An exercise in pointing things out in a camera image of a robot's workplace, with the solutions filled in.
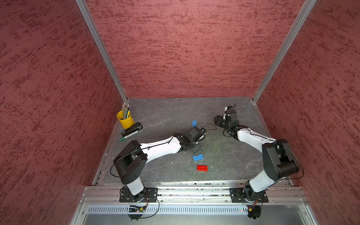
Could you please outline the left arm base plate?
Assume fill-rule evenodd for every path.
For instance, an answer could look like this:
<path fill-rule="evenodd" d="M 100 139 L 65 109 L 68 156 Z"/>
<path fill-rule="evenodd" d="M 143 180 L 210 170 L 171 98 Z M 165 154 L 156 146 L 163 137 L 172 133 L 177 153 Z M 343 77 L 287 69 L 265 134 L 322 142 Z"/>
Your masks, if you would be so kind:
<path fill-rule="evenodd" d="M 136 196 L 132 195 L 127 186 L 120 190 L 120 203 L 155 203 L 157 201 L 158 188 L 145 187 Z"/>

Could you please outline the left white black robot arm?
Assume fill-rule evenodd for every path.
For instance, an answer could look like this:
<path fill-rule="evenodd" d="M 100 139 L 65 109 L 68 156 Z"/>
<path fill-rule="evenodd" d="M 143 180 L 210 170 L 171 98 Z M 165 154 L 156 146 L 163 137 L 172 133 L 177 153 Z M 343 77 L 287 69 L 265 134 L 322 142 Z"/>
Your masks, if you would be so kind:
<path fill-rule="evenodd" d="M 131 197 L 136 201 L 144 198 L 146 190 L 141 180 L 141 173 L 146 164 L 165 155 L 177 154 L 194 149 L 206 137 L 206 129 L 192 127 L 186 133 L 175 133 L 171 137 L 151 143 L 139 143 L 137 140 L 129 142 L 115 157 L 112 168 L 121 180 Z"/>

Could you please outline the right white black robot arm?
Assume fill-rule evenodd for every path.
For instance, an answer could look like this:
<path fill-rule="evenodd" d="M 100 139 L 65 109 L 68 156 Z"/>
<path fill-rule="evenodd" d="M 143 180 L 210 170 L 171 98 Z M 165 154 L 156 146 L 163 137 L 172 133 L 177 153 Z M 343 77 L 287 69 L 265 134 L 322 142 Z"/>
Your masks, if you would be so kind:
<path fill-rule="evenodd" d="M 263 170 L 245 183 L 243 197 L 246 201 L 256 202 L 267 188 L 301 170 L 287 140 L 266 137 L 241 125 L 233 106 L 228 106 L 223 116 L 214 117 L 214 124 L 223 128 L 230 137 L 262 153 Z"/>

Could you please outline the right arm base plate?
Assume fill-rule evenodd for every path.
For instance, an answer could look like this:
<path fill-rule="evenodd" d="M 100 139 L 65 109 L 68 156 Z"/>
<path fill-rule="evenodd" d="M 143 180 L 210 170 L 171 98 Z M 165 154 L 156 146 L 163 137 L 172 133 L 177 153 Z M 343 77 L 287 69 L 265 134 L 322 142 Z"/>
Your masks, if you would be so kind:
<path fill-rule="evenodd" d="M 254 192 L 249 188 L 230 188 L 232 203 L 268 203 L 269 199 L 265 191 Z"/>

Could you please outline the red lego brick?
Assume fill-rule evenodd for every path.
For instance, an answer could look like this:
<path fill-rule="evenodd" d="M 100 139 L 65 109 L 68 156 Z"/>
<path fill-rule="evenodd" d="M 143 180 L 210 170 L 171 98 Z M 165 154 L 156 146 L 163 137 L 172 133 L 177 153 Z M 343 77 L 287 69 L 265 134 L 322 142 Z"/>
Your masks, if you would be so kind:
<path fill-rule="evenodd" d="M 207 172 L 207 171 L 208 171 L 208 166 L 205 166 L 205 165 L 197 165 L 196 169 L 197 169 L 197 171 Z"/>

